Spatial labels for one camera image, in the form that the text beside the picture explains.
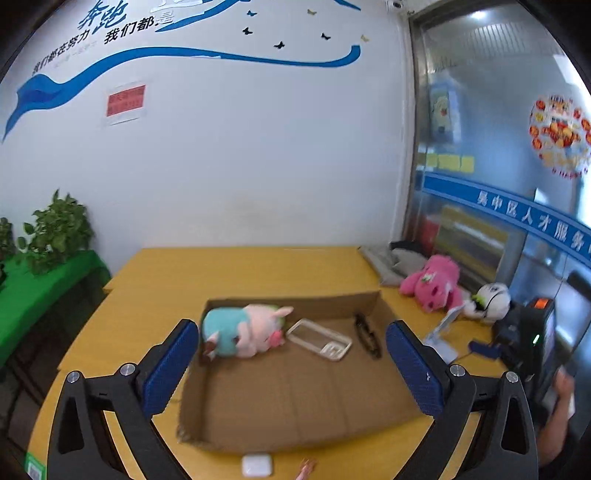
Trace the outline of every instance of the open cardboard box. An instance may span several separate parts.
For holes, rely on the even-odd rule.
[[[332,362],[295,343],[253,358],[191,362],[178,438],[231,453],[276,452],[343,440],[419,416],[420,411],[385,348],[395,315],[379,292],[341,297],[211,300],[218,307],[249,303],[293,306],[289,328],[308,318],[353,339],[345,357]],[[355,313],[363,313],[380,341],[382,358],[359,342]]]

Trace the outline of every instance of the orange screen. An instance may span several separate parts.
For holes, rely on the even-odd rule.
[[[548,305],[549,299],[538,299],[535,302],[534,308],[535,309],[545,309],[546,305]]]

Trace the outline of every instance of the white plush toy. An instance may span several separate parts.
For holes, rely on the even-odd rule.
[[[493,324],[509,312],[511,295],[504,283],[484,285],[464,306],[464,315],[471,319],[482,319]]]

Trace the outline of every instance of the person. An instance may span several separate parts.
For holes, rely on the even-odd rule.
[[[555,477],[575,444],[569,434],[569,406],[574,394],[574,378],[561,367],[556,372],[553,386],[557,396],[556,405],[536,440],[540,479]]]

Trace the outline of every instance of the pink and teal plush toy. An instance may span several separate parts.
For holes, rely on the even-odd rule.
[[[243,309],[223,307],[210,310],[202,323],[203,357],[216,355],[249,358],[285,343],[281,330],[284,317],[293,307],[247,305]]]

